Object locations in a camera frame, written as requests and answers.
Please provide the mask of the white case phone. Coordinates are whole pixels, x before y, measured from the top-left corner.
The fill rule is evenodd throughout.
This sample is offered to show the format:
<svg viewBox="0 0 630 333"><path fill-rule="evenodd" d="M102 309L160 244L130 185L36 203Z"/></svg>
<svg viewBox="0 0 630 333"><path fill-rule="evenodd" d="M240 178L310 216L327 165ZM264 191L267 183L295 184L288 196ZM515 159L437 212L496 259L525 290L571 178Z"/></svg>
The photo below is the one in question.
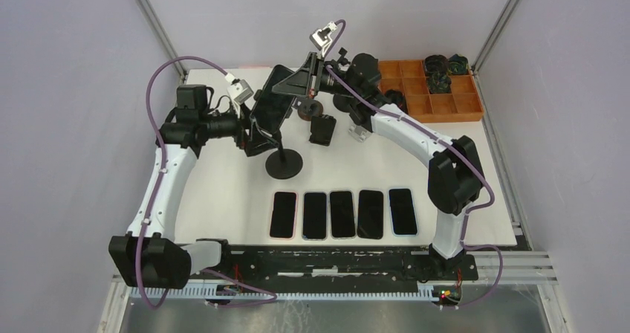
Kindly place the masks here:
<svg viewBox="0 0 630 333"><path fill-rule="evenodd" d="M393 233L397 236L418 235L412 191L408 188L394 188L388 194Z"/></svg>

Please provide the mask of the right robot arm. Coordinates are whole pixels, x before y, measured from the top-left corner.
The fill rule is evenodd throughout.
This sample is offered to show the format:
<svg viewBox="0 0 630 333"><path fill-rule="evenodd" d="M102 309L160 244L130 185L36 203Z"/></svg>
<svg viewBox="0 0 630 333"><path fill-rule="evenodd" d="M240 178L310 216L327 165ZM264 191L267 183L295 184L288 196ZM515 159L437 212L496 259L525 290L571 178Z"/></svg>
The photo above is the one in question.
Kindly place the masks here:
<svg viewBox="0 0 630 333"><path fill-rule="evenodd" d="M464 243L469 214L482 189L491 193L474 141L451 138L432 131L408 116L379 88L378 60L360 53L352 60L340 51L336 60L325 60L311 52L296 71L273 85L276 94L309 98L321 91L351 118L351 135L364 141L379 135L417 158L428 170L427 192L438 211L436 231L429 246L429 270L438 279L449 279L459 269L468 250Z"/></svg>

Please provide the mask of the clear case phone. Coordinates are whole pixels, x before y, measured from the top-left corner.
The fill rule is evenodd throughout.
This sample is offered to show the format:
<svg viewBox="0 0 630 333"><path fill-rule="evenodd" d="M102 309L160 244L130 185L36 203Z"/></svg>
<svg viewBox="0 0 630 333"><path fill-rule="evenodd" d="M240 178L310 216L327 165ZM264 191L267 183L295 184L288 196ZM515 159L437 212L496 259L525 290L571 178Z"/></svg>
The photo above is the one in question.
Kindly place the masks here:
<svg viewBox="0 0 630 333"><path fill-rule="evenodd" d="M322 192L304 194L302 238L305 240L323 240L328 236L327 194Z"/></svg>

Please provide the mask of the pink case phone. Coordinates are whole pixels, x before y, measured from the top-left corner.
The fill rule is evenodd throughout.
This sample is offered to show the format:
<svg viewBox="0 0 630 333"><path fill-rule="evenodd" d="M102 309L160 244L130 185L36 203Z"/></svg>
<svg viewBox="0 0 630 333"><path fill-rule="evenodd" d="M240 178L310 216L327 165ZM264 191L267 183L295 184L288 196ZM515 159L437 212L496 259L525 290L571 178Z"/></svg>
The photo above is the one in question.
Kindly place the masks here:
<svg viewBox="0 0 630 333"><path fill-rule="evenodd" d="M291 239L296 224L297 194L277 192L273 196L269 235L273 239Z"/></svg>

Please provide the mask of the tall black phone stand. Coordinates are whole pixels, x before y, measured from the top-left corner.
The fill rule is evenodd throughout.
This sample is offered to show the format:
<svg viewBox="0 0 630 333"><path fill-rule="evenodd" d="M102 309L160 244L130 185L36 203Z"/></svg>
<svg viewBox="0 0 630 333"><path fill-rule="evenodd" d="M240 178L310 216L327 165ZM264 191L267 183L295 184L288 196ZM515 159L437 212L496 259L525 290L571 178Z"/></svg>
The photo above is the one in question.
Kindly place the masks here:
<svg viewBox="0 0 630 333"><path fill-rule="evenodd" d="M291 112L292 112L292 106L289 112L287 113L287 116L284 119L284 121L290 117ZM265 161L265 169L267 171L267 174L270 177L279 179L279 180L285 180L285 179L295 177L302 170L303 160L302 160L302 156L297 151L293 149L286 149L284 147L283 140L282 140L281 127L276 134L269 135L263 132L262 130L257 129L254 126L254 123L251 122L251 131L258 131L268 136L272 136L275 139L277 139L277 141L279 142L278 149L276 149L267 157L267 160Z"/></svg>
<svg viewBox="0 0 630 333"><path fill-rule="evenodd" d="M348 51L340 48L339 57L331 61L330 67L327 68L331 80L334 84L333 103L336 109L344 113L349 113L352 104L356 103L356 97L343 85L345 83L349 88L359 93L364 77L369 73L371 60L368 55L368 70L365 70L365 54L356 54L352 59L348 58Z"/></svg>

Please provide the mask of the black phone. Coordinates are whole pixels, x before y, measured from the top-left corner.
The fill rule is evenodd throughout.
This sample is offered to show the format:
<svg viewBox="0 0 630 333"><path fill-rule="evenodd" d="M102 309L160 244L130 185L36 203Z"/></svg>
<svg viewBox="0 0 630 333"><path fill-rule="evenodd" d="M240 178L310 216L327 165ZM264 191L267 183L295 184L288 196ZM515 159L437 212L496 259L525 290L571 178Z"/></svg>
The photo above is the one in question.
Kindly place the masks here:
<svg viewBox="0 0 630 333"><path fill-rule="evenodd" d="M382 239L384 194L376 190L361 190L357 213L357 235L364 239Z"/></svg>
<svg viewBox="0 0 630 333"><path fill-rule="evenodd" d="M274 135L279 131L295 97L279 94L273 90L273 87L292 74L293 71L284 65L273 67L250 113L250 121L257 129L269 135Z"/></svg>
<svg viewBox="0 0 630 333"><path fill-rule="evenodd" d="M333 191L329 195L331 235L335 239L356 236L354 200L350 191Z"/></svg>

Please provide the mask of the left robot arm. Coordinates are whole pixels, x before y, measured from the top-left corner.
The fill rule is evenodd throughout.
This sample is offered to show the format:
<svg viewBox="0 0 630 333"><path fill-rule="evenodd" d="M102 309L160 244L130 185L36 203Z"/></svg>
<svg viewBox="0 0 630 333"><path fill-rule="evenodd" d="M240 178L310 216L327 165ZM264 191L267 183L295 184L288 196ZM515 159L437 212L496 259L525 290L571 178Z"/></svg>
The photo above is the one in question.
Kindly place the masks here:
<svg viewBox="0 0 630 333"><path fill-rule="evenodd" d="M226 239L178 244L175 226L186 184L210 140L230 138L247 156L273 147L264 137L269 131L257 114L258 104L247 105L236 89L231 86L228 107L220 111L210 104L212 87L181 85L175 106L161 125L154 126L155 159L148 187L126 232L112 236L108 244L127 286L175 290L205 270L216 279L235 272L238 261Z"/></svg>

